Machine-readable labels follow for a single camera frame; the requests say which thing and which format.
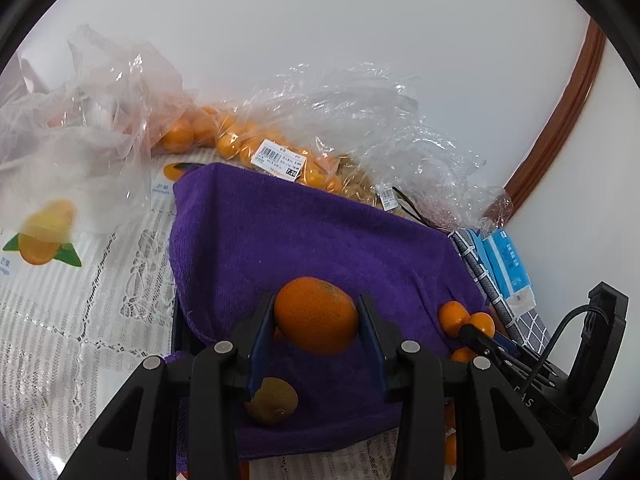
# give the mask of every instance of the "purple towel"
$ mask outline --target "purple towel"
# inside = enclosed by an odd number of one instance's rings
[[[457,343],[437,309],[457,300],[482,310],[482,296],[447,237],[340,196],[226,164],[209,164],[174,185],[170,258],[186,322],[205,343],[227,338],[265,291],[299,276],[327,280],[351,297],[372,295],[405,338],[447,356]],[[268,376],[297,391],[295,413],[274,428],[240,410],[241,458],[333,450],[399,423],[399,406],[372,386],[359,339],[335,356],[283,342]]]

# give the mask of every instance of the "barcode sticker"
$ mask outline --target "barcode sticker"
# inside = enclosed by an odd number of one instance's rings
[[[389,211],[398,207],[398,199],[396,198],[396,192],[389,184],[381,184],[377,186],[378,195],[382,200],[382,209]]]
[[[251,158],[251,163],[273,176],[293,182],[298,178],[306,156],[265,139]]]

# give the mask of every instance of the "plastic bag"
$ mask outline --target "plastic bag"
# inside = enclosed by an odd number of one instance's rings
[[[82,26],[69,46],[75,80],[0,109],[0,225],[52,244],[148,211],[150,147],[193,100],[149,44]]]
[[[218,152],[265,170],[254,156],[273,151],[274,142],[305,157],[296,177],[302,184],[385,210],[398,208],[396,187],[429,224],[484,232],[502,226],[510,214],[505,191],[469,183],[484,162],[425,126],[408,94],[414,82],[396,82],[370,64],[324,72],[299,65],[236,108],[209,108],[219,126]]]

